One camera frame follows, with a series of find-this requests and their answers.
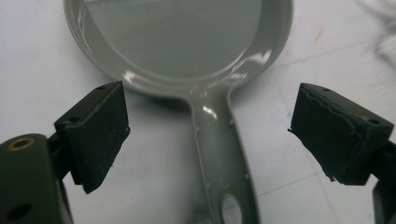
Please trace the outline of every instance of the pan handle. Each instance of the pan handle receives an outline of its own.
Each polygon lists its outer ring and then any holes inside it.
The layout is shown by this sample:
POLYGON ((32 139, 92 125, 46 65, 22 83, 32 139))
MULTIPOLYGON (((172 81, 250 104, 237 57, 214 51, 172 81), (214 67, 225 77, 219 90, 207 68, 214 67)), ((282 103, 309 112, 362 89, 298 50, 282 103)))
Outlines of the pan handle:
POLYGON ((261 223, 250 171, 229 109, 227 91, 216 94, 200 91, 191 99, 197 148, 212 222, 226 223, 222 204, 231 195, 239 203, 242 224, 261 223))

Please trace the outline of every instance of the brass screw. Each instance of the brass screw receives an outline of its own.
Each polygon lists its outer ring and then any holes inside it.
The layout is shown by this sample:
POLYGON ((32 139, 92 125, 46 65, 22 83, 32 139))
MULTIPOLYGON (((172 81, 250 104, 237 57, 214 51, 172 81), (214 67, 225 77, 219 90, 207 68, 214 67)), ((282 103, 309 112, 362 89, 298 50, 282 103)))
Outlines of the brass screw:
POLYGON ((31 146, 35 142, 33 137, 24 137, 15 140, 8 146, 9 151, 19 151, 31 146))

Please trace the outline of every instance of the miniature frying pan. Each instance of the miniature frying pan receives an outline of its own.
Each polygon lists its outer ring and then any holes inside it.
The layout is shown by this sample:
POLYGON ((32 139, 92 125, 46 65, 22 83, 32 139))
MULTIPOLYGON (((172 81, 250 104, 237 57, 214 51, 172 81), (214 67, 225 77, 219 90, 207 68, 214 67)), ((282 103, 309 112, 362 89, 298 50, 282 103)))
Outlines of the miniature frying pan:
POLYGON ((213 223, 233 196, 242 223, 260 223, 230 93, 274 62, 290 32, 291 0, 65 0, 79 47, 104 73, 191 106, 213 223))

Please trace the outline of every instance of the frying pan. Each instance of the frying pan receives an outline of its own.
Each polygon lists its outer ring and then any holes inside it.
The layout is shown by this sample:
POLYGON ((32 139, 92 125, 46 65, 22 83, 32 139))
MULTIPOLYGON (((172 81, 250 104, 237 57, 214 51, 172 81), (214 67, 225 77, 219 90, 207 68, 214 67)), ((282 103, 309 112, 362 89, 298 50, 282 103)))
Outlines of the frying pan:
POLYGON ((260 223, 230 94, 283 49, 291 0, 65 0, 64 7, 79 47, 105 74, 191 106, 212 222, 224 223, 231 196, 242 223, 260 223))

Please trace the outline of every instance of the white surface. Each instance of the white surface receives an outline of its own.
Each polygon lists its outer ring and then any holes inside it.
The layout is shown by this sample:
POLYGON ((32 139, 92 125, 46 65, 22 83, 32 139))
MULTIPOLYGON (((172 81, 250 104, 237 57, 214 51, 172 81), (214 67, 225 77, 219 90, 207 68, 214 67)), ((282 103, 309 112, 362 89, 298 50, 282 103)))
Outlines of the white surface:
MULTIPOLYGON (((0 3, 0 142, 50 136, 53 121, 111 81, 81 53, 62 1, 0 3)), ((371 190, 331 183, 287 132, 301 82, 325 86, 396 123, 396 74, 375 55, 385 29, 354 1, 298 0, 290 40, 263 76, 233 94, 262 223, 372 224, 371 190)), ((76 223, 208 223, 191 117, 126 92, 132 132, 99 190, 70 176, 76 223)))

